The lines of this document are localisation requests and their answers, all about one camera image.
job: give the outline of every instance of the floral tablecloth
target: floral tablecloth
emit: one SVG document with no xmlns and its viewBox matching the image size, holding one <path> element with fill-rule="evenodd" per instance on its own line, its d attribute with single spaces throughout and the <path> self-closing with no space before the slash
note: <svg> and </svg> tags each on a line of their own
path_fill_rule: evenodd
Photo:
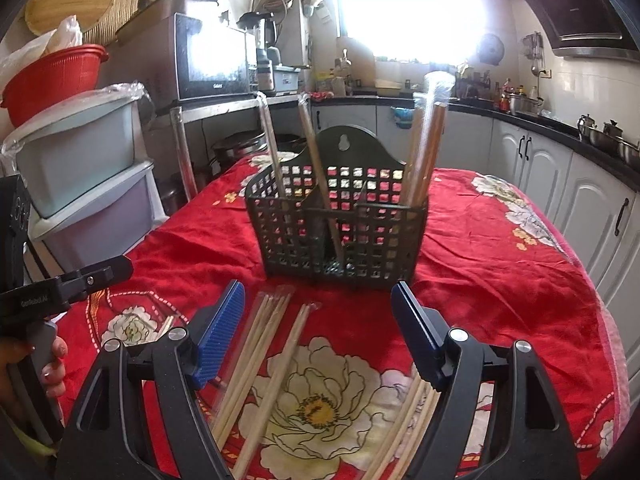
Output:
<svg viewBox="0 0 640 480">
<path fill-rule="evenodd" d="M 267 163 L 261 156 L 244 160 L 210 184 L 132 251 L 135 270 L 127 283 L 76 304 L 62 319 L 60 334 L 70 347 L 63 411 L 68 416 L 105 340 L 153 341 L 167 316 L 187 322 L 231 279 L 245 285 L 247 304 L 265 286 L 292 283 L 296 293 L 222 453 L 233 465 L 299 307 L 316 301 L 321 308 L 305 326 L 247 478 L 359 478 L 404 401 L 412 360 L 388 292 L 266 279 L 242 196 Z M 525 196 L 494 177 L 436 170 L 412 290 L 480 341 L 531 342 L 562 402 L 581 472 L 597 466 L 628 419 L 622 345 L 574 252 Z M 214 381 L 202 393 L 209 417 L 218 391 Z M 158 437 L 151 383 L 145 400 L 159 464 L 177 475 Z M 483 384 L 462 470 L 478 464 L 491 402 L 492 386 Z"/>
</svg>

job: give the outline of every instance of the dark green basket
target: dark green basket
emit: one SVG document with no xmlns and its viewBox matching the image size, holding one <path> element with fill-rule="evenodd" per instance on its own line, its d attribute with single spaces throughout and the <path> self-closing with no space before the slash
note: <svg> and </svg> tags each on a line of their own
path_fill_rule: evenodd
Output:
<svg viewBox="0 0 640 480">
<path fill-rule="evenodd" d="M 246 188 L 265 272 L 385 290 L 411 282 L 427 209 L 398 205 L 404 164 L 356 126 L 328 128 L 316 139 L 331 210 L 322 207 L 307 149 L 281 164 L 286 197 L 277 196 L 271 166 Z M 344 268 L 335 256 L 329 218 L 338 222 Z"/>
</svg>

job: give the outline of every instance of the basket hanging hole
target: basket hanging hole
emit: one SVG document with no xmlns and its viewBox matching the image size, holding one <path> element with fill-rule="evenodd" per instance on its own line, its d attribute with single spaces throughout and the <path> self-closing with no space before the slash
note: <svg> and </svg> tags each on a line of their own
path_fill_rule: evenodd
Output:
<svg viewBox="0 0 640 480">
<path fill-rule="evenodd" d="M 351 147 L 351 144 L 349 143 L 349 139 L 347 138 L 347 135 L 342 134 L 340 136 L 340 143 L 338 143 L 338 149 L 341 152 L 346 152 L 350 147 Z"/>
</svg>

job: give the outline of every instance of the red plastic basket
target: red plastic basket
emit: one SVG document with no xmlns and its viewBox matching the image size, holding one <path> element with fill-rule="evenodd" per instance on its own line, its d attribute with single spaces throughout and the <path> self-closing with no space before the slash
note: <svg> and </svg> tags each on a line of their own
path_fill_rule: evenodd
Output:
<svg viewBox="0 0 640 480">
<path fill-rule="evenodd" d="M 17 128 L 35 114 L 81 92 L 95 89 L 100 63 L 109 55 L 103 46 L 86 44 L 41 57 L 18 72 L 2 93 Z"/>
</svg>

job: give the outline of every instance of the window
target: window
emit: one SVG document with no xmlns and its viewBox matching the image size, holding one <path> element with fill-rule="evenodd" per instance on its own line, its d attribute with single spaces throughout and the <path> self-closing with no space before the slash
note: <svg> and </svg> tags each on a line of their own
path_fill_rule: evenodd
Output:
<svg viewBox="0 0 640 480">
<path fill-rule="evenodd" d="M 480 0 L 338 0 L 340 33 L 375 56 L 457 65 L 484 29 Z"/>
</svg>

